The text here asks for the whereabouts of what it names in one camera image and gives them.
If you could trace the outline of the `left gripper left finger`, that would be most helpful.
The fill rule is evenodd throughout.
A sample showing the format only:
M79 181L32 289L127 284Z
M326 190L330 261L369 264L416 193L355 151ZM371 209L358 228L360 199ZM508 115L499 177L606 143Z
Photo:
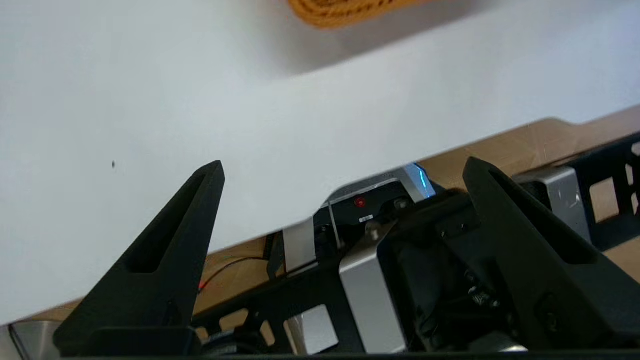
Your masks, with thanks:
M62 357L183 357L226 176L195 171L53 336Z

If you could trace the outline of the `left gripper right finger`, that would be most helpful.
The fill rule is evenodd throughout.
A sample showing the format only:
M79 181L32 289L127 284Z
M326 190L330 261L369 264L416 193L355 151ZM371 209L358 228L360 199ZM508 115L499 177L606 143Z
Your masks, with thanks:
M638 343L637 281L493 164L468 158L462 177L528 349Z

